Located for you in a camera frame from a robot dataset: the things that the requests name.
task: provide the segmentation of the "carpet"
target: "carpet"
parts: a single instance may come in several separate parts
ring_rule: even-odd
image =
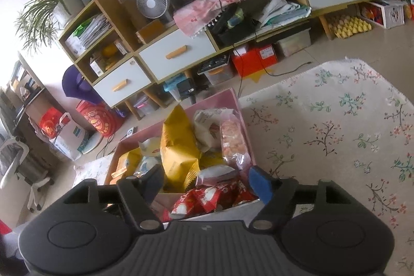
[[[403,94],[365,62],[345,59],[240,104],[261,168],[302,184],[335,181],[392,229],[386,274],[414,274],[414,107]]]

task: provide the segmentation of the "yellow snack bag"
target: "yellow snack bag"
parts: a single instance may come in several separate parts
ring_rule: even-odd
[[[164,121],[161,135],[161,159],[167,177],[164,189],[183,193],[200,172],[201,152],[184,109],[177,105]]]
[[[132,176],[141,160],[142,154],[140,148],[128,151],[119,157],[116,171],[126,168],[126,171],[122,174],[122,177]]]

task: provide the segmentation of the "yellow egg tray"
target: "yellow egg tray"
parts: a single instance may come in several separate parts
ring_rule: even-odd
[[[345,39],[357,33],[367,32],[372,30],[370,23],[351,16],[336,16],[328,21],[329,29],[338,38]]]

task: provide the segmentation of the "red snack package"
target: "red snack package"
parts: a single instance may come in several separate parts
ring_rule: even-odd
[[[217,186],[198,189],[196,195],[207,213],[221,211],[233,204],[236,187],[236,181],[226,182]]]
[[[204,213],[204,209],[197,198],[195,190],[192,189],[177,200],[173,210],[170,212],[170,217],[172,219],[184,219]]]
[[[252,202],[256,199],[257,197],[246,188],[241,180],[237,181],[237,196],[233,202],[233,207],[243,205],[246,202]]]

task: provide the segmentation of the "blue grip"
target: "blue grip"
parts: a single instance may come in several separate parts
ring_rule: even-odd
[[[252,166],[249,171],[249,183],[254,193],[265,205],[272,199],[272,177],[265,171]]]

